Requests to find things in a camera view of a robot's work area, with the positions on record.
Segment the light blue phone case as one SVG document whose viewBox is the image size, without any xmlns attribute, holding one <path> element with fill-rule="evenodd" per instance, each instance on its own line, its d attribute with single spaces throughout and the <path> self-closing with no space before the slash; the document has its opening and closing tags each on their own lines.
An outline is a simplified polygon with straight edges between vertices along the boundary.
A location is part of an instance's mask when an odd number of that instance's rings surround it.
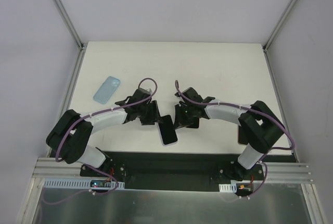
<svg viewBox="0 0 333 224">
<path fill-rule="evenodd" d="M 93 100 L 103 105 L 106 104 L 120 84 L 119 79 L 109 76 L 94 94 Z"/>
</svg>

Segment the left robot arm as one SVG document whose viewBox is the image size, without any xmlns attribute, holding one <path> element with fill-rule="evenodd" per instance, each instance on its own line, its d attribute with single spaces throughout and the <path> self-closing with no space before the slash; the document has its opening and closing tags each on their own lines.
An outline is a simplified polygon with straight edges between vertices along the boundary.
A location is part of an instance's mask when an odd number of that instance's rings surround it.
<svg viewBox="0 0 333 224">
<path fill-rule="evenodd" d="M 88 145 L 91 135 L 136 119 L 143 126 L 163 123 L 157 101 L 152 100 L 152 96 L 153 92 L 138 88 L 133 95 L 107 109 L 85 114 L 67 110 L 46 138 L 46 144 L 55 152 L 55 161 L 78 162 L 100 177 L 108 175 L 111 158 L 99 148 Z"/>
</svg>

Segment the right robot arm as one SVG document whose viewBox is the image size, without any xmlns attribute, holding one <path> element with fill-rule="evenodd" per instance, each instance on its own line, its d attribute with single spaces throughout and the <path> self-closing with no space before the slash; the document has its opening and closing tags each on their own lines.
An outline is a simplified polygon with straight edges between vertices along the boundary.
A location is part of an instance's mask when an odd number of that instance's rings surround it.
<svg viewBox="0 0 333 224">
<path fill-rule="evenodd" d="M 224 175 L 236 181 L 247 179 L 255 164 L 267 154 L 284 134 L 284 126 L 263 101 L 248 106 L 226 103 L 215 97 L 202 98 L 189 87 L 176 92 L 174 129 L 199 128 L 201 118 L 223 120 L 236 124 L 247 141 L 237 160 L 224 169 Z"/>
</svg>

